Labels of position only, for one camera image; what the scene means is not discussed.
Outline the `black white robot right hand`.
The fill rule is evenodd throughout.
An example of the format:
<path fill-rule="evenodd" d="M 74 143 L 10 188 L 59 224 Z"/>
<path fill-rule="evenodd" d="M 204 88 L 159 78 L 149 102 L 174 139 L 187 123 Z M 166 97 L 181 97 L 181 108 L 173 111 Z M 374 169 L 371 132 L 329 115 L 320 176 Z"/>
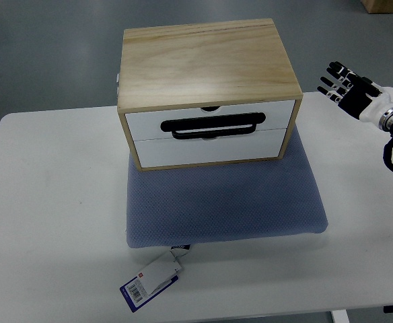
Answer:
<path fill-rule="evenodd" d="M 370 122 L 385 132 L 393 129 L 393 101 L 383 87 L 338 61 L 331 62 L 326 70 L 335 80 L 321 77 L 327 87 L 317 87 L 320 93 L 361 122 Z"/>

